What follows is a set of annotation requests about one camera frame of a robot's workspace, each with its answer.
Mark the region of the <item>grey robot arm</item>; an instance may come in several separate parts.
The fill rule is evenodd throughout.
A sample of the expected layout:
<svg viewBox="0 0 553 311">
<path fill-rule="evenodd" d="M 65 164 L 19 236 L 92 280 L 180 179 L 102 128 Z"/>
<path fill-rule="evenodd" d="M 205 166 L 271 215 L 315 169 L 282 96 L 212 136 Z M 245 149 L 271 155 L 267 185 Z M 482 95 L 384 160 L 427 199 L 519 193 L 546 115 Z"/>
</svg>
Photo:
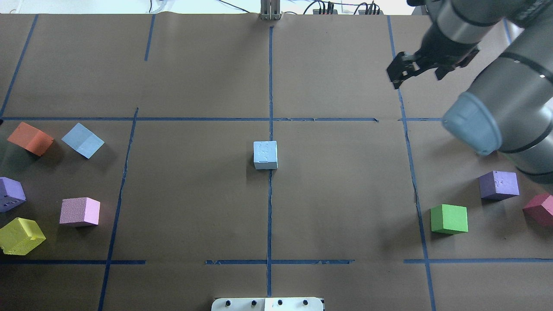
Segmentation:
<svg viewBox="0 0 553 311">
<path fill-rule="evenodd" d="M 550 0 L 443 0 L 413 54 L 399 52 L 387 67 L 398 89 L 434 69 L 443 79 L 466 67 L 485 35 L 503 19 L 523 31 L 474 79 L 442 125 L 476 153 L 498 151 L 531 181 L 552 191 L 553 94 Z"/>
</svg>

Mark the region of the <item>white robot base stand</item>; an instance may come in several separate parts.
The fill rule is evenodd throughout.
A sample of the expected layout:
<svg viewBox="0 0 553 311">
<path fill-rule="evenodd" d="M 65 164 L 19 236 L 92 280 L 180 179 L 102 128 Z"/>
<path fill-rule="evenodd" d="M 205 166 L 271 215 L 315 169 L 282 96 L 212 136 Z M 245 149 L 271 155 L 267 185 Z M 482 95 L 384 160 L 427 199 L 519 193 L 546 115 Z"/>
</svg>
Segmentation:
<svg viewBox="0 0 553 311">
<path fill-rule="evenodd" d="M 217 298 L 212 311 L 324 311 L 318 297 Z"/>
</svg>

